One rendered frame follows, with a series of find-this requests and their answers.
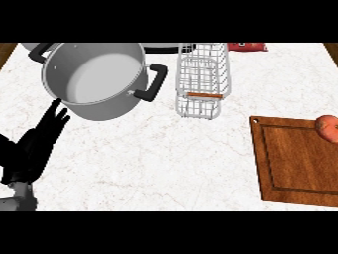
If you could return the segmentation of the grey and black pan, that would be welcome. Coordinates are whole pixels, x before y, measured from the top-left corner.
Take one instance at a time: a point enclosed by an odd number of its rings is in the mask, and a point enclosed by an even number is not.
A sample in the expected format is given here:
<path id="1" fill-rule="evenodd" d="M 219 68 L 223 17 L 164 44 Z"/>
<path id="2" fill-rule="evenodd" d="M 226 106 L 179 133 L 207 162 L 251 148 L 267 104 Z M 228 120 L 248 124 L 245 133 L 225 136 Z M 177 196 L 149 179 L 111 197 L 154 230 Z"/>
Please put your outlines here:
<path id="1" fill-rule="evenodd" d="M 146 54 L 179 54 L 189 53 L 197 49 L 194 43 L 143 43 Z"/>

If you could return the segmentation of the brown wooden cutting board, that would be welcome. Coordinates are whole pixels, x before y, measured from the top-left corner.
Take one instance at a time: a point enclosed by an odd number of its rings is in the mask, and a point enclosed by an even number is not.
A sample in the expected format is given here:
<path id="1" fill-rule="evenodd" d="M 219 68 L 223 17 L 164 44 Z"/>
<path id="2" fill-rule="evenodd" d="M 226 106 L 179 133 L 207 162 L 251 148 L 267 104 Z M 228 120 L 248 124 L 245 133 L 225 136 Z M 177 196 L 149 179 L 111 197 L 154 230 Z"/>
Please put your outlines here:
<path id="1" fill-rule="evenodd" d="M 260 199 L 338 207 L 338 145 L 315 121 L 250 117 Z"/>

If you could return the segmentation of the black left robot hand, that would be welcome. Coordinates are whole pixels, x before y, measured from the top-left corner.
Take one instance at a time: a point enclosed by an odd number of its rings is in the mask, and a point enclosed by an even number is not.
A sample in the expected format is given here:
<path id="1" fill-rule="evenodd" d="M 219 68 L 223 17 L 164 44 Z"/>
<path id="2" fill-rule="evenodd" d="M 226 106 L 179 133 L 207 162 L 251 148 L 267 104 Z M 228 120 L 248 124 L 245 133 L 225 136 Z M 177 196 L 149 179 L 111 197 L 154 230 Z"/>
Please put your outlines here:
<path id="1" fill-rule="evenodd" d="M 14 182 L 30 184 L 42 175 L 53 146 L 71 119 L 67 108 L 56 113 L 61 103 L 59 98 L 52 102 L 37 126 L 25 132 L 18 142 L 11 141 L 0 134 L 0 167 L 3 168 L 0 183 L 3 185 Z"/>

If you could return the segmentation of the red packet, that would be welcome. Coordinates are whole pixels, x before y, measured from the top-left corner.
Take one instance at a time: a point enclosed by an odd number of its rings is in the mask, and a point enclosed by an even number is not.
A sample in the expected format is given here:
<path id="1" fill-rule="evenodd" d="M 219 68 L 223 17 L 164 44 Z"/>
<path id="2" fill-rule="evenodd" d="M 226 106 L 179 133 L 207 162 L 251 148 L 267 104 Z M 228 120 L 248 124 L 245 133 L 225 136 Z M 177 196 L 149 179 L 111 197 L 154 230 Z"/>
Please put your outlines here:
<path id="1" fill-rule="evenodd" d="M 228 43 L 228 48 L 235 52 L 266 52 L 265 43 Z"/>

